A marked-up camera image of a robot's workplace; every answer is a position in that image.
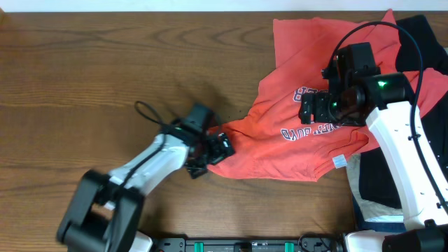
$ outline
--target clothing label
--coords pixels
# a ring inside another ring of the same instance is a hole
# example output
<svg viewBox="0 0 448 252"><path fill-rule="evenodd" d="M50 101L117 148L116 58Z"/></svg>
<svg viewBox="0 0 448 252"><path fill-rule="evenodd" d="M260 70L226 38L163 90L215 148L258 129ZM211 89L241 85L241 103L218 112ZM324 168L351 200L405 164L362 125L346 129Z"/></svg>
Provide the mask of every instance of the clothing label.
<svg viewBox="0 0 448 252"><path fill-rule="evenodd" d="M347 166L347 161L345 160L344 154L334 157L333 163L335 163L336 169Z"/></svg>

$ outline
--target white cloth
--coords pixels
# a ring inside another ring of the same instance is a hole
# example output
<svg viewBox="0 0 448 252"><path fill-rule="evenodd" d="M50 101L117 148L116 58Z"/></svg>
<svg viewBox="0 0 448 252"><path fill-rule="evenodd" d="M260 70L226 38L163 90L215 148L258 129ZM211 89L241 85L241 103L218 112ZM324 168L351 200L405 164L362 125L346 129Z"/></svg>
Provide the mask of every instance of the white cloth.
<svg viewBox="0 0 448 252"><path fill-rule="evenodd" d="M371 202L361 198L359 193L359 166L361 163L361 154L352 155L347 162L346 172L349 178L350 189L359 205L364 221L382 222L382 223L402 223L403 211L382 204Z"/></svg>

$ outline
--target black fabric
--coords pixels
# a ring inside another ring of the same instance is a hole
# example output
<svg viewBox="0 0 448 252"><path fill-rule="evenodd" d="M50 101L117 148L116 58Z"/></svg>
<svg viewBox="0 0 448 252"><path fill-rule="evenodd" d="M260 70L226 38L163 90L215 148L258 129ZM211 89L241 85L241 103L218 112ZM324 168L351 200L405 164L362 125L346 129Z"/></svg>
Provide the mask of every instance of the black fabric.
<svg viewBox="0 0 448 252"><path fill-rule="evenodd" d="M433 30L423 15L397 21L419 44L424 68L434 68L448 74L448 55L437 42ZM400 33L401 48L397 55L397 71L416 71L417 56L412 42ZM448 179L448 93L421 120L431 148L442 172ZM370 200L396 209L401 208L398 191L380 148L361 154L359 192Z"/></svg>

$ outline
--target folded red fabric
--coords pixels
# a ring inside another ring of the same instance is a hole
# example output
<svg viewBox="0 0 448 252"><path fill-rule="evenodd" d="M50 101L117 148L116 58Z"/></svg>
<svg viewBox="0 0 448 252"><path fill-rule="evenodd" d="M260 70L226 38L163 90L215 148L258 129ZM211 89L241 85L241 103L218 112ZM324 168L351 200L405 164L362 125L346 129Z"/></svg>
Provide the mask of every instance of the folded red fabric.
<svg viewBox="0 0 448 252"><path fill-rule="evenodd" d="M395 23L390 10L383 21ZM368 151L378 143L367 127L337 127L314 123L302 125L298 118L301 95L328 89L321 77L329 57L342 37L360 24L314 18L275 20L276 65L260 81L258 96L248 115L223 125L236 153L209 169L231 179L282 179L317 181L333 169L333 158ZM370 42L383 74L396 72L400 48L398 31L391 27L366 27L342 46ZM417 72L405 73L415 89ZM423 75L419 98L421 116L448 90L448 77L433 69Z"/></svg>

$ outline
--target brown table surface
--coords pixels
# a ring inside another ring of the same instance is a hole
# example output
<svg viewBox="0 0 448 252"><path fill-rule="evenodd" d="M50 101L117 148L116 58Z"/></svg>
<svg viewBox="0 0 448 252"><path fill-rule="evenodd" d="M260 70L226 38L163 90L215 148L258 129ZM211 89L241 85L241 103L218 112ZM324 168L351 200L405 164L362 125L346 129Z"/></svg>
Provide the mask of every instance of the brown table surface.
<svg viewBox="0 0 448 252"><path fill-rule="evenodd" d="M194 101L243 118L274 70L272 20L379 20L384 12L15 13L0 28L0 251L63 251L56 229L80 177L107 172ZM398 18L416 13L396 13ZM448 46L448 15L426 13ZM141 230L189 237L298 237L354 228L344 169L317 183L172 174Z"/></svg>

